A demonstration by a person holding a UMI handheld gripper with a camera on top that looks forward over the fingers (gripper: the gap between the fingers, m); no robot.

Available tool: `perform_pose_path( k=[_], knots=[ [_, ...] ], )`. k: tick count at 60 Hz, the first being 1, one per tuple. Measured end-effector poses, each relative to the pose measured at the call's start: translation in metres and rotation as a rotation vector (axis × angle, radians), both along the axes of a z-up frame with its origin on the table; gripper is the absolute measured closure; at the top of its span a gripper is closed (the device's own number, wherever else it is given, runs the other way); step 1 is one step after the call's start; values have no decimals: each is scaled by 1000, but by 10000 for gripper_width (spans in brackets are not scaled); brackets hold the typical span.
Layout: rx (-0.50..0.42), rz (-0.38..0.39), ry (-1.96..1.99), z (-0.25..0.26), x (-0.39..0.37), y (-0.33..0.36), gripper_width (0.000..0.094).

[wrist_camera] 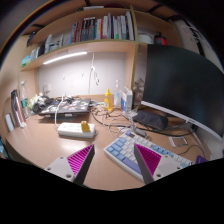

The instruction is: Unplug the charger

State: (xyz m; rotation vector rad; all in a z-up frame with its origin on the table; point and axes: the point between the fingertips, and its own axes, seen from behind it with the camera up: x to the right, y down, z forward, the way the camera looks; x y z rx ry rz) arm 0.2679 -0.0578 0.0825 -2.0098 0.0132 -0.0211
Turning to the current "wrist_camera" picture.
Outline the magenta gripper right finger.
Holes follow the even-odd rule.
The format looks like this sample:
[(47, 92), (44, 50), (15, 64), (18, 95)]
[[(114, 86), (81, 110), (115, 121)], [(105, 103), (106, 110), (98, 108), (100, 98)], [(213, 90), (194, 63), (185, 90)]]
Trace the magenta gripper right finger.
[(145, 184), (150, 184), (182, 169), (180, 163), (169, 155), (159, 155), (139, 144), (134, 145), (134, 155)]

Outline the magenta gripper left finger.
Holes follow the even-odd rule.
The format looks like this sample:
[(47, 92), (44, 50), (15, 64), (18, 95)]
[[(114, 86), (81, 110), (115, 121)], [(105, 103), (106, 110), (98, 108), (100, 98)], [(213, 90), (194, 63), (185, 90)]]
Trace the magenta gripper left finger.
[(68, 157), (60, 156), (45, 170), (65, 180), (82, 186), (95, 155), (93, 145), (87, 146)]

